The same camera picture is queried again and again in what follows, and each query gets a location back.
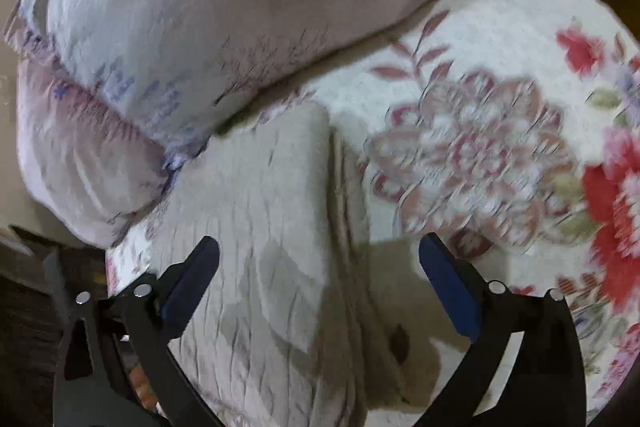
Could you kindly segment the grey cable-knit sweater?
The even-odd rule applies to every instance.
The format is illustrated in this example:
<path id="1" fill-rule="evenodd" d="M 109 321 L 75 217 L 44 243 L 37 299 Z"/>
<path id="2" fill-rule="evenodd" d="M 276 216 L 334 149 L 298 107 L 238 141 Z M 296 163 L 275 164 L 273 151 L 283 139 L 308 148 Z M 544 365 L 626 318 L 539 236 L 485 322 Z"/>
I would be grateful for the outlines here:
<path id="1" fill-rule="evenodd" d="M 228 425 L 361 426 L 402 379 L 368 291 L 356 157 L 317 104 L 209 142 L 107 251 L 110 291 L 212 236 L 217 274 L 171 351 Z"/>

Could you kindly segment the pink floral left pillow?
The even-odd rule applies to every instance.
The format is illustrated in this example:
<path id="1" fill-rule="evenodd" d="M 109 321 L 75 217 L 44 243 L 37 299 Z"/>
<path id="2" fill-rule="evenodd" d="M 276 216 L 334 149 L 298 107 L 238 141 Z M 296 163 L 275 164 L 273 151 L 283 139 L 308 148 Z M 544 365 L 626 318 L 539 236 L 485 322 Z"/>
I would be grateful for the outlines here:
<path id="1" fill-rule="evenodd" d="M 168 181 L 163 147 L 32 58 L 17 66 L 16 127 L 27 190 L 93 246 L 119 242 Z"/>

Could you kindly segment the white floral quilt bedspread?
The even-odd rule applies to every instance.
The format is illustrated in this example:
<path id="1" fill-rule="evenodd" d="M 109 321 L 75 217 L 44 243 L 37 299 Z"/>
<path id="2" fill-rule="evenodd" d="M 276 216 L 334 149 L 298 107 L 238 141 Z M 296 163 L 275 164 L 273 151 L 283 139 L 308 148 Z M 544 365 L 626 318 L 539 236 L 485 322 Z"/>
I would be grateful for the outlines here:
<path id="1" fill-rule="evenodd" d="M 438 0 L 212 140 L 307 103 L 355 154 L 368 291 L 402 379 L 361 426 L 411 425 L 469 348 L 420 268 L 430 232 L 514 293 L 561 291 L 596 417 L 639 356 L 639 47 L 610 9 Z"/>

